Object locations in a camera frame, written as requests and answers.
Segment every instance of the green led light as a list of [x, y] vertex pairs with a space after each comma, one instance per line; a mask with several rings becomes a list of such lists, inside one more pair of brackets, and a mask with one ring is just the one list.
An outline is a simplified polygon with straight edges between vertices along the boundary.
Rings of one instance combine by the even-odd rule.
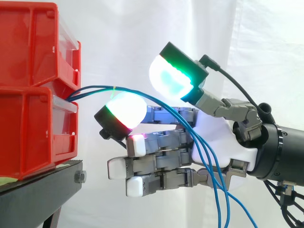
[[150, 66], [149, 77], [153, 87], [169, 99], [181, 99], [193, 89], [190, 78], [159, 55]]
[[145, 118], [147, 104], [136, 94], [122, 92], [105, 105], [127, 128], [133, 129]]

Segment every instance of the white fingertip cap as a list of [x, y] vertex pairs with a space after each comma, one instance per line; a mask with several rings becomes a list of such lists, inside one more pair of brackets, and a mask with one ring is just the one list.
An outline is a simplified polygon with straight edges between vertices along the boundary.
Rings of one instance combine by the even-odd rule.
[[143, 157], [146, 155], [146, 145], [144, 142], [144, 136], [142, 134], [136, 134], [132, 136], [134, 145], [135, 157]]
[[132, 177], [127, 180], [127, 197], [143, 196], [143, 179], [141, 177]]
[[114, 158], [108, 161], [108, 175], [109, 175], [109, 179], [112, 180], [126, 179], [127, 172], [125, 167], [125, 159]]

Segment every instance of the white backdrop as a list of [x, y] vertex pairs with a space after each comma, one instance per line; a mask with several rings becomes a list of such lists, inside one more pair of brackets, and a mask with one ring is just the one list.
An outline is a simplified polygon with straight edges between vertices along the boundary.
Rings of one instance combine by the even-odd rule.
[[[276, 122], [304, 130], [302, 62], [304, 14], [301, 1], [288, 0], [56, 0], [61, 16], [82, 43], [82, 86], [138, 89], [166, 101], [150, 85], [148, 69], [171, 41], [193, 59], [208, 54], [248, 90], [257, 103], [272, 105]], [[240, 92], [211, 72], [205, 86], [221, 97]], [[79, 101], [79, 156], [87, 182], [63, 207], [59, 228], [217, 227], [213, 190], [180, 188], [131, 199], [124, 181], [109, 181], [106, 162], [125, 151], [103, 140], [94, 114], [109, 100], [98, 94]], [[173, 129], [141, 125], [135, 132]], [[232, 191], [259, 227], [285, 228], [279, 207], [262, 182], [248, 178]], [[225, 211], [223, 194], [220, 195]], [[251, 227], [231, 202], [229, 227]]]

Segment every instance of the red storage drawer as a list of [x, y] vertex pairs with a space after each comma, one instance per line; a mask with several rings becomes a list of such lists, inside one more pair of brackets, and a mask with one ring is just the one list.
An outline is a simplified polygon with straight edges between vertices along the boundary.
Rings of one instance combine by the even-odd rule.
[[23, 179], [77, 156], [76, 104], [44, 87], [0, 86], [0, 177]]
[[0, 86], [44, 86], [66, 98], [80, 88], [80, 49], [56, 4], [0, 1]]

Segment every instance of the blue cable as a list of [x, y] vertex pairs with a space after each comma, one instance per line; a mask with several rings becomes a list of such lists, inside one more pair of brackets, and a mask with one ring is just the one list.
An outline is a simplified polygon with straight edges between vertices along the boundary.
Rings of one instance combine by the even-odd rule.
[[[96, 91], [92, 91], [92, 92], [88, 92], [88, 93], [84, 93], [84, 94], [80, 94], [80, 95], [77, 95], [77, 96], [74, 96], [72, 97], [72, 95], [76, 94], [76, 93], [79, 93], [80, 91], [84, 90], [84, 89], [89, 89], [89, 88], [105, 88], [105, 89], [101, 89], [101, 90], [96, 90]], [[77, 100], [77, 99], [80, 99], [80, 98], [83, 98], [85, 96], [88, 96], [88, 95], [91, 95], [91, 94], [94, 94], [94, 93], [98, 93], [98, 92], [102, 92], [102, 91], [109, 91], [109, 90], [112, 90], [113, 89], [113, 86], [98, 86], [98, 85], [92, 85], [92, 86], [87, 86], [87, 87], [83, 87], [77, 91], [75, 91], [74, 93], [72, 93], [68, 98], [67, 98], [67, 101], [74, 101], [74, 100]], [[131, 90], [131, 89], [127, 89], [127, 88], [123, 88], [123, 87], [116, 87], [117, 90], [122, 90], [122, 91], [127, 91], [127, 92], [131, 92], [131, 93], [136, 93], [138, 95], [141, 95], [141, 96], [144, 96], [152, 101], [154, 101], [155, 103], [163, 106], [169, 113], [171, 113], [175, 118], [178, 119], [178, 121], [180, 123], [182, 123], [184, 125], [184, 127], [190, 132], [197, 148], [198, 148], [198, 152], [199, 152], [199, 155], [200, 155], [200, 158], [202, 160], [202, 163], [204, 164], [204, 166], [206, 167], [207, 171], [210, 173], [211, 175], [211, 178], [212, 178], [212, 182], [213, 182], [213, 186], [214, 186], [214, 183], [216, 183], [218, 185], [218, 187], [225, 192], [225, 197], [227, 196], [230, 196], [234, 201], [236, 201], [242, 208], [243, 210], [246, 212], [247, 216], [249, 217], [250, 221], [252, 222], [252, 224], [254, 225], [255, 228], [257, 228], [257, 225], [256, 223], [254, 222], [254, 220], [252, 219], [251, 215], [249, 214], [248, 210], [245, 208], [245, 206], [237, 199], [235, 198], [232, 194], [230, 194], [229, 192], [227, 192], [227, 188], [225, 186], [225, 182], [223, 180], [223, 177], [221, 175], [221, 170], [220, 170], [220, 167], [219, 167], [219, 164], [218, 164], [218, 160], [216, 158], [216, 154], [214, 153], [213, 149], [208, 145], [208, 143], [201, 137], [199, 136], [192, 128], [191, 126], [182, 118], [182, 116], [180, 116], [174, 109], [172, 109], [170, 106], [168, 106], [167, 104], [165, 104], [164, 102], [154, 98], [154, 97], [151, 97], [147, 94], [144, 94], [140, 91], [135, 91], [135, 90]], [[207, 155], [207, 158], [208, 158], [208, 162], [209, 162], [209, 167], [210, 169], [208, 168], [206, 162], [204, 161], [203, 159], [203, 156], [202, 156], [202, 153], [201, 153], [201, 150], [200, 150], [200, 147], [198, 145], [198, 142], [196, 140], [196, 138], [198, 138], [199, 142], [202, 144], [205, 152], [206, 152], [206, 155]], [[213, 157], [214, 157], [214, 160], [215, 160], [215, 163], [217, 165], [217, 170], [218, 170], [218, 173], [220, 175], [220, 179], [221, 179], [221, 182], [223, 184], [223, 186], [221, 186], [219, 184], [219, 182], [214, 178], [214, 175], [213, 175], [213, 168], [212, 168], [212, 163], [211, 163], [211, 159], [210, 159], [210, 156], [209, 156], [209, 153], [208, 153], [208, 150], [206, 148], [206, 146], [208, 147], [208, 149], [211, 151]], [[226, 199], [226, 202], [227, 202], [227, 220], [226, 220], [226, 224], [225, 224], [225, 227], [228, 227], [228, 224], [229, 224], [229, 220], [230, 220], [230, 204], [229, 204], [229, 200]]]
[[[68, 98], [67, 100], [68, 100], [68, 101], [74, 101], [75, 99], [80, 99], [80, 98], [85, 97], [85, 96], [87, 96], [87, 95], [91, 95], [91, 94], [99, 93], [99, 92], [104, 92], [104, 91], [109, 91], [109, 90], [112, 90], [112, 89], [113, 89], [113, 86], [102, 86], [102, 87], [103, 87], [104, 89], [100, 89], [100, 90], [88, 92], [88, 93], [86, 93], [86, 94], [78, 95], [78, 98], [76, 98], [76, 97], [71, 97], [71, 98]], [[169, 113], [171, 113], [174, 117], [176, 117], [176, 118], [179, 120], [180, 123], [182, 123], [182, 124], [184, 125], [184, 127], [190, 132], [192, 138], [195, 139], [195, 136], [194, 136], [195, 131], [192, 129], [192, 127], [191, 127], [191, 126], [182, 118], [182, 116], [180, 116], [173, 108], [171, 108], [170, 106], [168, 106], [168, 105], [165, 104], [164, 102], [162, 102], [162, 101], [160, 101], [160, 100], [158, 100], [158, 99], [156, 99], [156, 98], [154, 98], [154, 97], [152, 97], [152, 96], [149, 96], [149, 95], [147, 95], [147, 94], [145, 94], [145, 93], [142, 93], [142, 92], [140, 92], [140, 91], [134, 91], [134, 90], [130, 90], [130, 89], [123, 88], [123, 87], [116, 87], [115, 89], [116, 89], [116, 90], [127, 91], [127, 92], [131, 92], [131, 93], [135, 93], [135, 94], [141, 95], [141, 96], [143, 96], [143, 97], [146, 97], [146, 98], [148, 98], [148, 99], [154, 101], [154, 102], [157, 103], [158, 105], [163, 106]], [[216, 200], [216, 205], [217, 205], [217, 209], [218, 209], [218, 219], [219, 219], [219, 220], [218, 220], [218, 227], [220, 228], [220, 227], [221, 227], [220, 204], [219, 204], [219, 196], [218, 196], [218, 192], [217, 192], [218, 189], [217, 189], [217, 187], [216, 187], [216, 182], [215, 182], [216, 179], [215, 179], [215, 177], [214, 177], [213, 168], [212, 168], [212, 162], [211, 162], [211, 158], [210, 158], [210, 156], [209, 156], [209, 153], [208, 153], [207, 148], [206, 148], [205, 145], [201, 142], [200, 139], [199, 139], [199, 141], [200, 141], [200, 143], [201, 143], [201, 144], [203, 145], [203, 147], [204, 147], [204, 150], [205, 150], [205, 152], [206, 152], [206, 154], [207, 154], [209, 166], [210, 166], [210, 169], [209, 169], [210, 171], [209, 171], [209, 173], [210, 173], [210, 175], [211, 175], [212, 185], [213, 185], [213, 189], [214, 189], [215, 200]], [[223, 186], [225, 186], [225, 182], [223, 181], [223, 178], [221, 179], [221, 181], [222, 181]], [[228, 201], [227, 205], [228, 205], [228, 206], [227, 206], [227, 219], [226, 219], [225, 228], [228, 227], [229, 221], [230, 221], [230, 205], [229, 205], [229, 201]]]

